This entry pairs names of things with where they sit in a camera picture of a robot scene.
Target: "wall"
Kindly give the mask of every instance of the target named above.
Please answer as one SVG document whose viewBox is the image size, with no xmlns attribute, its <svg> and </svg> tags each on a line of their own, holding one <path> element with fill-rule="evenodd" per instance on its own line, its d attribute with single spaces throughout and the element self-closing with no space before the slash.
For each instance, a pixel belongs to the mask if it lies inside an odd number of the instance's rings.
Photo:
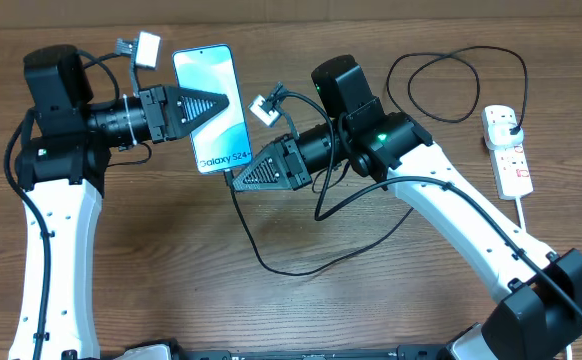
<svg viewBox="0 0 582 360">
<path fill-rule="evenodd" d="M 582 16 L 582 0 L 0 0 L 0 28 Z"/>
</svg>

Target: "table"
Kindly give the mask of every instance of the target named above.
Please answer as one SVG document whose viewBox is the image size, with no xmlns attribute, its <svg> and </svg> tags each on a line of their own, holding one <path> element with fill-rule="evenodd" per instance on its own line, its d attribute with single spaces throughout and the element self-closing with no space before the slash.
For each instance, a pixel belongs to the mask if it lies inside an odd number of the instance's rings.
<svg viewBox="0 0 582 360">
<path fill-rule="evenodd" d="M 141 29 L 164 39 L 158 71 L 140 73 L 144 85 L 175 82 L 173 51 L 227 43 L 245 103 L 267 94 L 278 80 L 317 100 L 311 71 L 350 53 L 385 110 L 393 111 L 383 84 L 399 55 L 477 44 L 520 53 L 531 78 L 525 147 L 535 192 L 523 201 L 529 232 L 560 253 L 582 251 L 582 17 L 5 30 L 0 31 L 0 359 L 17 327 L 26 246 L 22 205 L 2 173 L 6 142 L 32 104 L 21 59 L 58 43 L 102 55 L 116 38 L 132 38 Z M 463 57 L 478 68 L 483 91 L 478 111 L 462 124 L 424 118 L 408 103 L 406 79 L 423 59 L 406 60 L 392 89 L 461 173 L 515 218 L 513 202 L 497 198 L 479 110 L 502 103 L 519 111 L 522 71 L 515 58 L 501 53 Z M 122 91 L 130 94 L 127 64 L 110 61 Z M 88 73 L 96 100 L 108 99 L 106 75 L 95 67 Z M 469 108 L 475 84 L 466 67 L 442 62 L 424 71 L 413 90 L 427 109 L 453 117 Z M 294 100 L 285 109 L 300 131 L 320 122 Z M 254 151 L 287 132 L 283 122 L 268 129 L 251 115 L 248 125 Z M 116 151 L 112 161 L 138 159 L 142 151 Z M 370 183 L 348 176 L 329 192 L 326 206 Z M 312 269 L 375 241 L 408 209 L 377 191 L 316 223 L 317 196 L 308 189 L 242 194 L 239 200 L 265 261 L 291 271 Z M 105 352 L 160 337 L 176 337 L 189 349 L 231 351 L 439 343 L 484 321 L 495 307 L 465 261 L 416 213 L 377 249 L 319 275 L 266 272 L 255 260 L 224 180 L 197 173 L 188 140 L 154 146 L 144 166 L 107 172 L 93 290 Z M 582 358 L 582 338 L 574 351 Z"/>
</svg>

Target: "white power strip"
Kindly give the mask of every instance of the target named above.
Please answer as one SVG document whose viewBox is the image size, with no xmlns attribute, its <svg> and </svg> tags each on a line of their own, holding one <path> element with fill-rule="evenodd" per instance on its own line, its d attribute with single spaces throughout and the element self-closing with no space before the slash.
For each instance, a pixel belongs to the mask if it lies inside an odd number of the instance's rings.
<svg viewBox="0 0 582 360">
<path fill-rule="evenodd" d="M 487 106 L 482 111 L 482 124 L 487 139 L 490 127 L 515 126 L 517 124 L 515 112 L 503 105 Z M 489 149 L 489 153 L 500 199 L 515 200 L 533 191 L 529 164 L 522 144 L 509 145 L 497 150 Z"/>
</svg>

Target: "smartphone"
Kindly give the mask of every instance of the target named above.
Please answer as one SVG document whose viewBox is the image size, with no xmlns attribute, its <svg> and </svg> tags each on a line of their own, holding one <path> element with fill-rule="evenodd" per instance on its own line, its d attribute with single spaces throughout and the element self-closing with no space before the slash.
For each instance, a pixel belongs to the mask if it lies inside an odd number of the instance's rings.
<svg viewBox="0 0 582 360">
<path fill-rule="evenodd" d="M 191 133 L 198 171 L 208 174 L 251 162 L 251 144 L 229 46 L 176 51 L 173 67 L 178 86 L 229 98 L 226 109 Z"/>
</svg>

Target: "robotic arm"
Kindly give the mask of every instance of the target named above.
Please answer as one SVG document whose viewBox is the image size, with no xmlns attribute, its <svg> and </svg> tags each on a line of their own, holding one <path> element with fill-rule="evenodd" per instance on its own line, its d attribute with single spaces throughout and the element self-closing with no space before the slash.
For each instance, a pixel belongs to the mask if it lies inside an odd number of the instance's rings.
<svg viewBox="0 0 582 360">
<path fill-rule="evenodd" d="M 146 60 L 144 49 L 157 51 L 152 42 L 144 45 L 143 38 L 118 44 L 124 49 L 120 53 L 132 58 L 136 96 L 106 106 L 88 104 L 92 93 L 74 47 L 45 48 L 25 58 L 35 111 L 27 113 L 23 134 L 30 134 L 26 129 L 35 120 L 42 136 L 23 136 L 16 170 L 18 185 L 40 210 L 51 234 L 52 270 L 46 330 L 40 334 L 45 251 L 37 219 L 25 206 L 24 295 L 9 359 L 30 359 L 39 344 L 43 359 L 100 357 L 91 303 L 93 236 L 109 148 L 183 138 L 228 105 L 222 94 L 162 85 L 141 88 L 135 66 L 155 66 Z M 384 113 L 350 55 L 325 62 L 312 79 L 326 114 L 336 119 L 337 132 L 332 137 L 327 124 L 302 134 L 292 128 L 293 134 L 267 145 L 234 179 L 236 191 L 297 190 L 311 183 L 312 173 L 330 166 L 333 153 L 335 163 L 348 159 L 360 176 L 371 176 L 416 208 L 467 260 L 498 304 L 484 325 L 474 325 L 449 342 L 439 359 L 546 359 L 582 335 L 582 319 L 520 257 L 533 261 L 582 308 L 582 255 L 577 250 L 560 257 L 509 221 L 455 170 L 424 128 L 404 113 Z M 252 104 L 252 110 L 272 125 L 283 113 L 279 106 L 285 91 L 276 87 L 267 99 Z M 417 180 L 425 177 L 437 182 Z M 458 192 L 473 199 L 515 248 Z M 166 352 L 154 358 L 169 358 L 169 349 L 152 349 L 155 356 Z"/>
</svg>

